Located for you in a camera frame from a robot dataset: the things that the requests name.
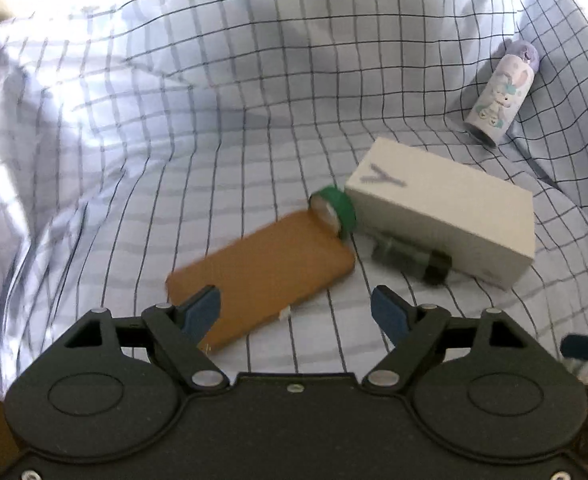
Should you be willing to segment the purple bunny bottle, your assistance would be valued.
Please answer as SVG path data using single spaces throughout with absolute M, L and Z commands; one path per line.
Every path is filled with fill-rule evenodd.
M 529 42 L 516 40 L 507 46 L 465 118 L 465 127 L 472 136 L 492 148 L 500 143 L 532 88 L 539 63 L 539 53 Z

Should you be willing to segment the brown leather wallet case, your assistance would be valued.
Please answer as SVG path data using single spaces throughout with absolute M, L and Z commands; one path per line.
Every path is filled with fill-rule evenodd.
M 166 289 L 173 304 L 182 304 L 205 286 L 218 288 L 219 318 L 198 344 L 216 351 L 329 288 L 354 266 L 352 250 L 316 214 L 299 210 L 175 270 Z

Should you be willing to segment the green tape roll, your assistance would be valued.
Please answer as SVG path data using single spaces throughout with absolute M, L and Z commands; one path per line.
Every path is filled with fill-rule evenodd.
M 336 186 L 328 185 L 312 193 L 308 208 L 341 240 L 356 229 L 354 205 L 349 196 Z

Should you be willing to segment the dark small bottle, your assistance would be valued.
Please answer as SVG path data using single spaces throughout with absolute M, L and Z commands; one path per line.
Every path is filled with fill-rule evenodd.
M 372 233 L 375 241 L 372 259 L 438 286 L 446 282 L 452 267 L 451 256 L 438 249 L 425 248 L 386 233 Z

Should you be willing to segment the white rectangular box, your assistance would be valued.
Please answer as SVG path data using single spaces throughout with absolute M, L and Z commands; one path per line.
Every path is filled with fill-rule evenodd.
M 451 159 L 376 139 L 344 186 L 358 224 L 511 288 L 535 257 L 533 193 Z

